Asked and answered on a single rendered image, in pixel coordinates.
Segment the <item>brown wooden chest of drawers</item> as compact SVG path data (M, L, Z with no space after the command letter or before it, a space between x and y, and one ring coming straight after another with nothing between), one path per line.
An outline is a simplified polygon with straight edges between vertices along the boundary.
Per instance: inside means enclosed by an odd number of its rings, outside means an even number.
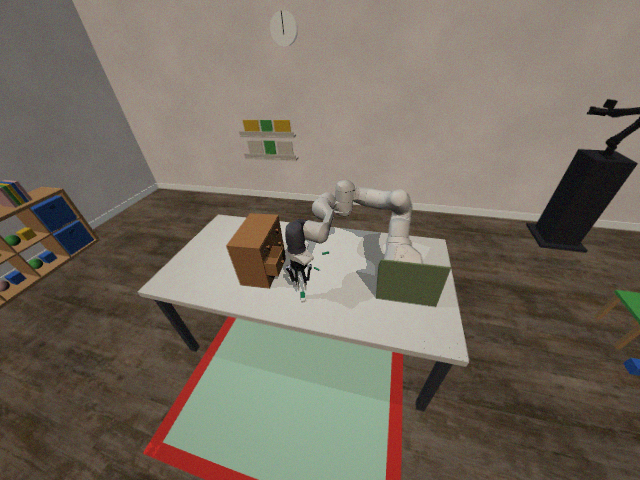
M250 213L226 245L240 285L271 287L260 248L277 218L279 215Z

